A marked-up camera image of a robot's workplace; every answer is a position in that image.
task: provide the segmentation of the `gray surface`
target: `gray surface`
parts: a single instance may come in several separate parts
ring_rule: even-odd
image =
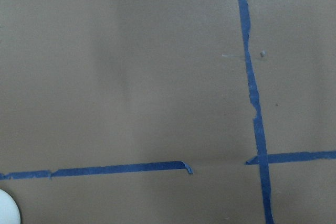
[[[269,152],[336,149],[335,1],[249,6]],[[258,167],[243,165],[256,150],[237,0],[0,10],[2,173],[173,160],[195,170],[1,181],[24,224],[264,223]],[[271,165],[275,220],[333,222],[335,168]]]

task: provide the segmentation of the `white round object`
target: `white round object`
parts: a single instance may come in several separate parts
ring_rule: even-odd
[[[0,224],[20,224],[20,212],[12,197],[0,190]]]

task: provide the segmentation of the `blue line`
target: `blue line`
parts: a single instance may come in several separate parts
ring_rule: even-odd
[[[8,173],[6,175],[0,174],[0,180],[52,178],[52,177],[83,176],[83,175],[113,174],[113,173],[134,173],[134,172],[148,172],[152,170],[176,170],[176,169],[186,169],[189,174],[193,174],[193,170],[185,162],[170,161],[170,162],[158,162],[147,164],[112,165],[112,166],[60,169],[54,173],[52,173],[49,170]]]
[[[262,190],[262,200],[264,203],[264,212],[266,224],[274,224],[271,209],[271,182],[269,177],[268,168],[268,155],[266,149],[266,139],[263,126],[263,118],[261,116],[261,107],[259,102],[259,92],[257,88],[256,79],[253,72],[251,56],[248,51],[248,37],[250,32],[250,15],[248,11],[247,0],[238,0],[241,32],[243,34],[244,52],[245,52],[245,65],[248,81],[248,89],[250,94],[250,102],[256,109],[256,117],[253,119],[254,134],[256,138],[259,172]]]
[[[336,151],[330,152],[293,152],[293,153],[280,153],[269,154],[268,163],[288,163],[288,162],[303,162],[317,159],[336,159]],[[258,165],[258,156],[246,161],[245,165]]]

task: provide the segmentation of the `gray floor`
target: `gray floor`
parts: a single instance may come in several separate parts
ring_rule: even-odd
[[[248,0],[269,153],[336,149],[335,0]],[[0,172],[29,223],[264,223],[237,0],[0,0]],[[276,223],[336,219],[336,161],[270,165]]]

